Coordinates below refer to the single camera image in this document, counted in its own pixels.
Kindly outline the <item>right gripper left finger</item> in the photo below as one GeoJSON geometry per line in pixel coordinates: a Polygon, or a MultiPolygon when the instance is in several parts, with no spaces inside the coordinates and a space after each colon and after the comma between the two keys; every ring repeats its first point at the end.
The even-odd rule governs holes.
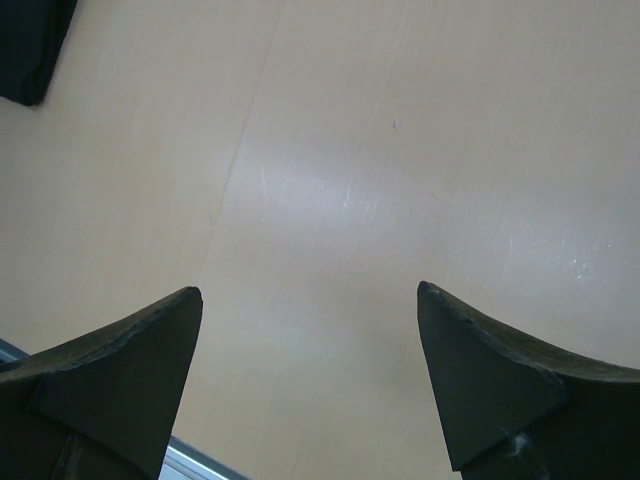
{"type": "Polygon", "coordinates": [[[203,311],[186,287],[1,365],[4,479],[156,479],[203,311]]]}

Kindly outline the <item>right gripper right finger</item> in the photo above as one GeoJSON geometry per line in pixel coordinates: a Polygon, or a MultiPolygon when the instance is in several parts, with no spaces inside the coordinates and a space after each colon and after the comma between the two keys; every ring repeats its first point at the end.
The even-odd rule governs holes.
{"type": "Polygon", "coordinates": [[[417,319],[462,478],[638,478],[638,370],[544,342],[426,281],[417,319]]]}

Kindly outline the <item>black long sleeve shirt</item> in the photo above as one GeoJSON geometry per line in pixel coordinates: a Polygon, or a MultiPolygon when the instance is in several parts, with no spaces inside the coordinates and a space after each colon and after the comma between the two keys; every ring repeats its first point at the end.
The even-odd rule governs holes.
{"type": "Polygon", "coordinates": [[[2,97],[28,107],[43,102],[76,6],[76,0],[2,0],[2,97]]]}

